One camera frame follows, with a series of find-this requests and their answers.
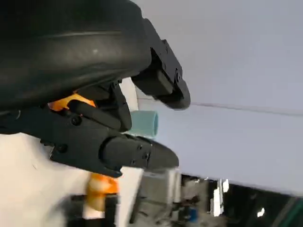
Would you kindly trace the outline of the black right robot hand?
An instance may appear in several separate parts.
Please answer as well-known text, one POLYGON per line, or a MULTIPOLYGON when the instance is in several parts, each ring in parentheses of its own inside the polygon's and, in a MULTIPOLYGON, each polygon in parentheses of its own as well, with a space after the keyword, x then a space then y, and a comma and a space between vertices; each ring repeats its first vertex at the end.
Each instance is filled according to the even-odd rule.
POLYGON ((66 227, 115 227, 116 210, 118 205, 117 194, 105 196, 105 211, 103 218, 85 219, 83 207, 86 195, 72 195, 64 208, 66 227))

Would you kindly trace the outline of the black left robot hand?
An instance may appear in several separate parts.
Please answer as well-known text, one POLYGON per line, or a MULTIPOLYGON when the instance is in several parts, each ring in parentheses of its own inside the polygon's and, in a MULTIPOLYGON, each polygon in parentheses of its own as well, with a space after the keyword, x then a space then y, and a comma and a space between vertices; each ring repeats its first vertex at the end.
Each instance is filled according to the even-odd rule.
POLYGON ((124 78, 175 110, 190 106, 182 67, 129 0, 0 3, 0 131, 53 148, 54 162, 121 176, 124 166, 175 168, 168 147, 127 134, 124 78))

